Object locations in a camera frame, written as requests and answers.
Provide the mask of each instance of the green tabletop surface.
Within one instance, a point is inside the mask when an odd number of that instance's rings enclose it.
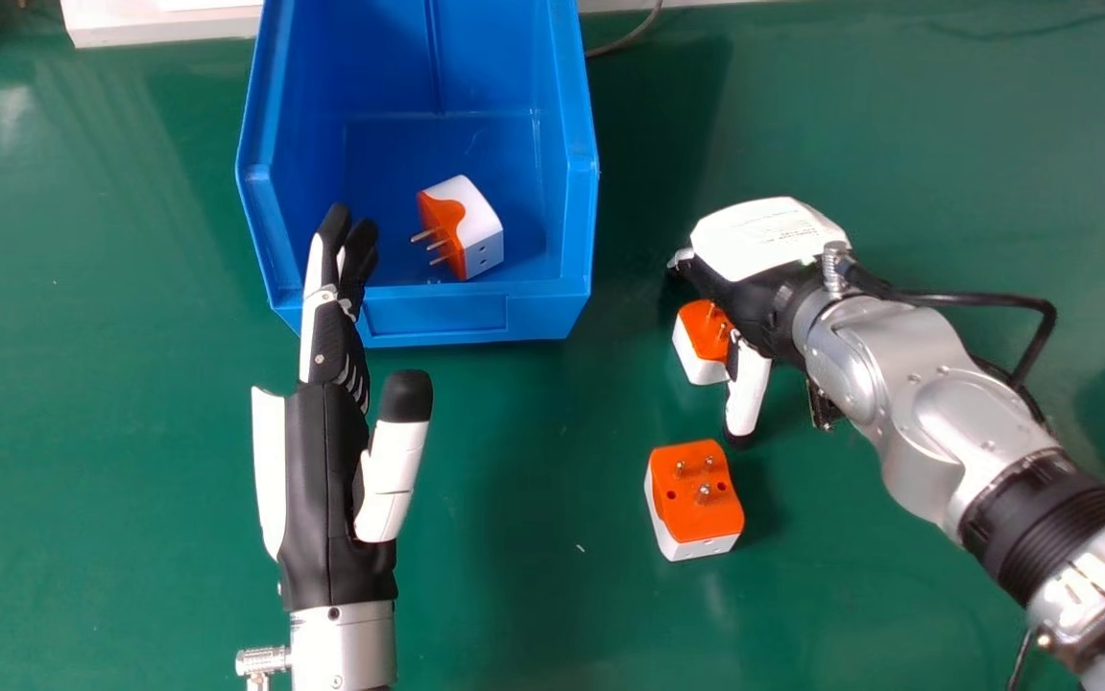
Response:
[[[583,20],[589,42],[640,14]],[[290,390],[232,176],[251,42],[75,52],[0,3],[0,691],[240,690],[284,643],[249,388]],[[792,193],[904,287],[1043,294],[1030,381],[1105,477],[1105,3],[840,1],[667,12],[589,66],[594,296],[569,341],[379,350],[432,432],[399,540],[399,687],[1001,688],[1018,607],[772,374],[733,452],[736,551],[667,564],[650,449],[720,436],[670,343],[696,219]],[[1034,328],[948,312],[1010,366]],[[1035,655],[1025,688],[1074,682]],[[276,683],[286,688],[287,681]]]

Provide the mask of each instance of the screw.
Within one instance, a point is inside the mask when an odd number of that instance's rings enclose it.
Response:
[[[846,289],[845,280],[838,272],[838,260],[846,254],[846,243],[841,240],[825,242],[821,252],[821,283],[831,297],[836,301]]]

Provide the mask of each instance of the robotic arm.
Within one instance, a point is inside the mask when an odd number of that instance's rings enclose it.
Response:
[[[753,441],[771,364],[798,367],[815,427],[851,420],[894,500],[974,555],[1025,608],[1035,643],[1105,691],[1105,485],[1069,458],[1022,387],[1055,323],[1048,302],[899,293],[854,261],[838,224],[790,198],[702,219],[670,271],[734,325],[728,441]],[[1031,306],[1043,327],[1007,375],[970,357],[933,310],[943,303]]]
[[[369,441],[369,370],[355,328],[377,265],[377,227],[336,205],[311,242],[298,384],[253,389],[253,467],[266,551],[280,565],[290,646],[238,652],[251,691],[292,673],[293,691],[388,688],[396,679],[394,537],[411,502],[433,385],[387,377]]]

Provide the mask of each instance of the blue plastic bin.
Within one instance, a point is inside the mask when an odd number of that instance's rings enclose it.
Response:
[[[415,193],[464,174],[505,261],[428,265]],[[590,296],[599,154],[575,0],[267,0],[238,184],[271,306],[294,329],[336,200],[380,227],[366,346],[564,338]]]

